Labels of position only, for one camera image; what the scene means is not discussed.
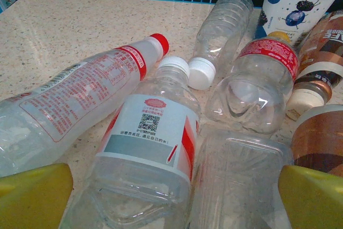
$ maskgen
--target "marble countertop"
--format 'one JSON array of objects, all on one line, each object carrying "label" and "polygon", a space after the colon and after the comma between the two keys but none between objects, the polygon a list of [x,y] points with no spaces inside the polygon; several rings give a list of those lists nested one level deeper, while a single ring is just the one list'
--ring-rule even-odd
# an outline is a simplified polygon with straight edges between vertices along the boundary
[{"label": "marble countertop", "polygon": [[[88,56],[153,33],[169,40],[168,55],[188,60],[211,8],[159,0],[19,0],[0,14],[0,99],[29,91]],[[254,10],[238,50],[252,39],[258,15],[259,9]],[[194,91],[202,108],[211,89]],[[342,87],[335,91],[330,103],[341,103]],[[110,119],[111,115],[80,135],[58,160],[71,168],[72,197],[82,187]],[[272,139],[290,144],[294,125],[285,119]]]}]

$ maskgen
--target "brown label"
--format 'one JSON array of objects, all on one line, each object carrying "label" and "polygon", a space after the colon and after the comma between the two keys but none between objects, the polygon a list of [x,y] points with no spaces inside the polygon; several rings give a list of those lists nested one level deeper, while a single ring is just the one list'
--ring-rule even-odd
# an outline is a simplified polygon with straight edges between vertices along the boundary
[{"label": "brown label", "polygon": [[303,122],[292,139],[295,164],[343,177],[343,111]]},{"label": "brown label", "polygon": [[332,15],[320,21],[300,50],[300,74],[317,62],[332,62],[343,66],[343,16]]}]

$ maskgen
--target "bottle neck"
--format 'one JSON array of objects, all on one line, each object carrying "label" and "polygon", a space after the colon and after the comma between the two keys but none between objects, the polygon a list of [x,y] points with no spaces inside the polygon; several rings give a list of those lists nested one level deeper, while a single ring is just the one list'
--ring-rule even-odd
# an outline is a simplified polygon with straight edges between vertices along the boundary
[{"label": "bottle neck", "polygon": [[161,67],[158,68],[155,74],[155,78],[168,78],[175,82],[180,83],[182,86],[187,87],[188,77],[187,75],[176,67]]}]

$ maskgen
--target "crushed plastic bottle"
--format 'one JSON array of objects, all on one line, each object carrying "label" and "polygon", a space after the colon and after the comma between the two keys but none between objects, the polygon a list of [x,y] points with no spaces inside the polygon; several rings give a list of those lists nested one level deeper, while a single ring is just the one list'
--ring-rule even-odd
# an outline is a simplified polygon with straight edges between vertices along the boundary
[{"label": "crushed plastic bottle", "polygon": [[183,228],[200,105],[187,87],[189,67],[166,57],[110,123],[84,188],[61,229]]},{"label": "crushed plastic bottle", "polygon": [[189,86],[209,88],[216,73],[226,75],[227,67],[247,29],[253,10],[251,0],[218,0],[203,22],[189,61]]},{"label": "crushed plastic bottle", "polygon": [[167,39],[153,34],[68,67],[46,84],[0,102],[0,176],[49,165],[115,111],[156,61]]},{"label": "crushed plastic bottle", "polygon": [[286,33],[273,32],[247,44],[209,98],[205,115],[235,131],[267,137],[276,132],[298,68],[287,41]]}]

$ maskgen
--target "yogurt cup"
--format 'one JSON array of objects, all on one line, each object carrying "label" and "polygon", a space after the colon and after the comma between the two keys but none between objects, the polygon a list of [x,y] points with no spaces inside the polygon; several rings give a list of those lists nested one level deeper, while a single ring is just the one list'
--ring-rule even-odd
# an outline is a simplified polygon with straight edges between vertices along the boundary
[{"label": "yogurt cup", "polygon": [[335,0],[264,0],[255,38],[286,32],[298,46]]}]

